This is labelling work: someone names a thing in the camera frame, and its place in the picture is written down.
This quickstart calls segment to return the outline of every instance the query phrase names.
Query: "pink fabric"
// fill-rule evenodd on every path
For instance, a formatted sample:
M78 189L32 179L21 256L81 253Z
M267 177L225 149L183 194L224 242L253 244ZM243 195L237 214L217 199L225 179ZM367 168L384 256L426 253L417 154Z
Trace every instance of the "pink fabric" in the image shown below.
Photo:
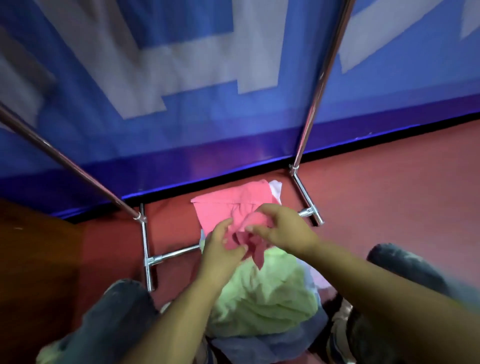
M259 269L264 265L264 252L270 246L259 236L254 236L245 227L249 225L273 226L270 218L256 209L264 203L278 204L266 180L249 182L242 186L211 192L192 200L200 225L205 235L227 218L233 218L227 233L228 249L238 245L248 246L243 259L251 256Z

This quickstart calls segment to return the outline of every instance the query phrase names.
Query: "person's right hand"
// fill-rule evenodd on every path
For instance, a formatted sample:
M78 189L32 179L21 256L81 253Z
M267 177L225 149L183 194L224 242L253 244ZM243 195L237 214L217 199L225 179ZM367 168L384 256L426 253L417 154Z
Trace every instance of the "person's right hand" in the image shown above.
M317 234L295 210L276 204L263 204L257 211L270 216L275 227L252 225L245 229L261 236L287 253L302 259L319 243Z

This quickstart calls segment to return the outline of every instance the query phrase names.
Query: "garment rack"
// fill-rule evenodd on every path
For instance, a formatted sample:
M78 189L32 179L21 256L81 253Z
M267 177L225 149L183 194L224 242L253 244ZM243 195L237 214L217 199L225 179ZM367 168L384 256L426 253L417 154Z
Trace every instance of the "garment rack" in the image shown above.
M295 155L295 161L292 165L289 166L290 175L295 182L303 200L305 201L306 208L299 212L299 215L303 218L312 217L313 223L316 226L320 226L324 223L318 208L313 203L310 195L308 194L305 186L298 176L298 170L300 166L301 157L305 151L307 145L308 137L310 131L312 130L313 122L320 106L323 93L325 91L325 86L328 80L328 76L332 70L335 57L340 47L340 43L345 33L348 20L353 8L355 0L342 0L342 5L340 9L340 16L335 26L334 35L330 41L330 45L327 50L327 55L322 63L320 68L320 74L318 78L317 85L315 87L315 92L313 94L312 103L308 112L307 120L303 127L303 131L300 137L299 146L297 153ZM140 204L140 211L133 209L128 206L121 198L117 197L113 192L108 188L102 185L96 178L91 176L80 166L71 161L68 157L62 154L58 149L56 149L52 144L47 140L41 137L34 129L27 125L21 118L12 112L8 107L0 102L0 120L3 124L9 127L11 130L22 136L28 142L33 144L35 147L43 151L45 154L49 155L53 160L61 164L64 168L72 171L86 183L94 187L101 195L110 200L115 206L125 211L130 215L135 221L139 222L142 227L142 243L144 248L144 270L145 270L145 285L149 292L154 290L152 283L152 273L151 267L163 262L166 259L174 258L176 256L185 254L187 252L196 250L200 248L200 245L189 246L184 249L176 250L171 253L164 255L154 255L150 256L148 248L148 235L147 235L147 216L145 214L145 206L143 203Z

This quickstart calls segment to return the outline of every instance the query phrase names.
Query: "brown wooden panel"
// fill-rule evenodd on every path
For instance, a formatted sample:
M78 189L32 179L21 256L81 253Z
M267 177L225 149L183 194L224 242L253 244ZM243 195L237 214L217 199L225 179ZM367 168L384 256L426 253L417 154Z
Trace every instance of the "brown wooden panel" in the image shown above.
M0 246L0 358L33 363L71 330L82 229L0 199Z

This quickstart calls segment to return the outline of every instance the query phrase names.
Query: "light green cloth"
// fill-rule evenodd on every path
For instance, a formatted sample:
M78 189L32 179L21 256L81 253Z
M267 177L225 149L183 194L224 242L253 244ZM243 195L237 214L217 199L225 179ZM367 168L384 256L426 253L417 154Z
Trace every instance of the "light green cloth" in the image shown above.
M200 242L203 251L204 242ZM305 269L279 248L265 251L262 270L246 259L223 288L208 319L212 338L285 332L318 309L315 293L305 287Z

